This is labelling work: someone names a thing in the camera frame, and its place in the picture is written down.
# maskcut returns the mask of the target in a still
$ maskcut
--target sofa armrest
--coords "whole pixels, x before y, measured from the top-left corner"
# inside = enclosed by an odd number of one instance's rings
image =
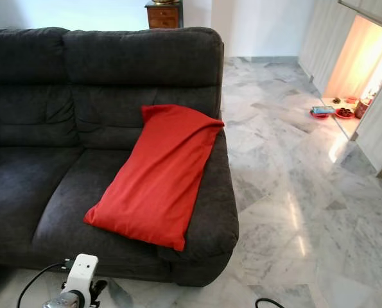
[[[158,254],[171,262],[199,261],[232,252],[238,235],[238,213],[230,178],[226,138],[222,130],[205,165],[186,232],[185,250],[176,252],[171,248],[158,247]]]

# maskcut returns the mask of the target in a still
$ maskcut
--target power cord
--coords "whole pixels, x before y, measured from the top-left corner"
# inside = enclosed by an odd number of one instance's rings
[[[64,269],[70,270],[73,267],[73,264],[74,264],[74,260],[66,259],[64,262],[59,262],[59,263],[51,264],[51,265],[47,266],[46,268],[42,269],[38,274],[35,275],[34,278],[31,279],[30,282],[28,282],[28,284],[22,290],[22,292],[21,292],[21,294],[19,295],[19,298],[18,298],[17,308],[20,308],[21,300],[22,300],[22,297],[24,296],[26,290],[28,290],[28,288],[32,285],[32,283],[34,283],[34,281],[36,281],[38,279],[38,277],[40,277],[43,273],[45,273],[47,270],[50,270],[51,268],[55,268],[57,266],[61,266]]]
[[[271,300],[271,299],[269,299],[269,298],[260,298],[260,299],[256,300],[256,302],[255,302],[255,307],[256,307],[256,308],[258,308],[258,304],[259,304],[260,302],[268,302],[268,303],[274,304],[274,305],[275,305],[276,307],[278,307],[278,308],[285,308],[285,307],[283,307],[280,303],[277,303],[277,302],[275,302],[274,300]]]

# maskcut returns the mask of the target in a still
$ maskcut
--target pillowcase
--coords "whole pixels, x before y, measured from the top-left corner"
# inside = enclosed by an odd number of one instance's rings
[[[223,122],[178,105],[141,109],[145,126],[130,158],[83,221],[181,252]]]

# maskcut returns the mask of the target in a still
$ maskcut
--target white wall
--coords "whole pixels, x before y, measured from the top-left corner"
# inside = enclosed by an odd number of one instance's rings
[[[213,0],[212,28],[226,56],[297,56],[314,2]]]
[[[148,29],[147,0],[0,0],[0,28]],[[212,0],[185,0],[185,26],[211,26]]]

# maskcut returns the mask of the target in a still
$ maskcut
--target wooden side table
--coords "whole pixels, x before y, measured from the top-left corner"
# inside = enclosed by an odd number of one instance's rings
[[[182,1],[175,1],[170,4],[155,4],[150,1],[145,7],[148,11],[150,29],[184,27]]]

